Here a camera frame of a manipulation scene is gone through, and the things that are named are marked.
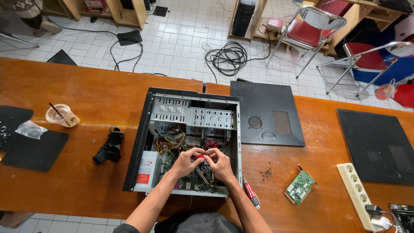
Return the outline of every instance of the open computer case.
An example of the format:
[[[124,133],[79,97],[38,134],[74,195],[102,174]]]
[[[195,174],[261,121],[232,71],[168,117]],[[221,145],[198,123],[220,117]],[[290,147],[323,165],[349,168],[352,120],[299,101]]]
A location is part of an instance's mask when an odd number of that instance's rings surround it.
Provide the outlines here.
[[[242,186],[239,107],[236,97],[149,88],[123,191],[148,194],[179,153],[192,147],[226,154]],[[204,162],[179,179],[172,194],[228,197],[228,190]]]

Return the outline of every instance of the power strip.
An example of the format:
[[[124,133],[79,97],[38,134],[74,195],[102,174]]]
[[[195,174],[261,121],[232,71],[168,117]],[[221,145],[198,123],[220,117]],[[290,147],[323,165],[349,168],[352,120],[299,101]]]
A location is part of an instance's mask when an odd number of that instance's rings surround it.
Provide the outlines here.
[[[371,204],[371,201],[359,180],[354,165],[352,163],[338,164],[337,168],[365,230],[372,232],[383,230],[372,225],[372,216],[365,211],[365,206]]]

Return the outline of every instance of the blue cloth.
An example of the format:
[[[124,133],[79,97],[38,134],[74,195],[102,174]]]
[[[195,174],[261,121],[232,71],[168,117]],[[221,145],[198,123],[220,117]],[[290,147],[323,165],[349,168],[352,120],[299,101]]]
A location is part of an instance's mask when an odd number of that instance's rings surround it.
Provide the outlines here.
[[[368,44],[372,44],[375,47],[379,47],[385,44],[388,44],[390,42],[395,41],[395,26],[396,22],[391,24],[386,30],[381,32],[381,34],[373,38]],[[387,50],[381,49],[379,50],[381,56],[383,59],[394,57],[394,55],[388,53]],[[378,73],[373,72],[364,72],[364,71],[358,71],[355,69],[352,69],[352,72],[354,74],[354,79],[357,81],[362,81],[365,83],[369,83],[372,81]],[[388,84],[390,81],[395,78],[395,81],[401,81],[404,78],[412,75],[414,73],[414,58],[410,57],[402,57],[397,60],[381,77],[379,77],[374,84],[375,85],[382,85],[382,84]]]

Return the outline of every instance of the screwdriver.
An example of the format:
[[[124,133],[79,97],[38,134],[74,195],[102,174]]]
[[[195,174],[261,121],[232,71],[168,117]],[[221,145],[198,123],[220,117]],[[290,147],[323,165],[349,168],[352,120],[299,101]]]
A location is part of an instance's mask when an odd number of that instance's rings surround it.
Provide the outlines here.
[[[250,201],[253,203],[253,205],[256,207],[256,209],[260,209],[260,201],[258,197],[256,196],[256,193],[253,192],[252,187],[250,187],[249,182],[243,177],[243,186],[246,189],[247,196],[249,197]]]

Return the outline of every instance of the red plastic bag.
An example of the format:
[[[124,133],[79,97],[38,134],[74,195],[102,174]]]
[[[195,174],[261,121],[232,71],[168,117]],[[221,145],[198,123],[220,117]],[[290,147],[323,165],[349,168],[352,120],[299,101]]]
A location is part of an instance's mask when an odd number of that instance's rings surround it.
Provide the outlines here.
[[[389,84],[383,84],[375,92],[375,97],[379,100],[387,100],[390,97],[394,97],[394,94],[397,92],[397,89],[394,86],[395,78],[391,79]]]
[[[404,107],[414,108],[414,84],[399,85],[397,90],[393,99]]]

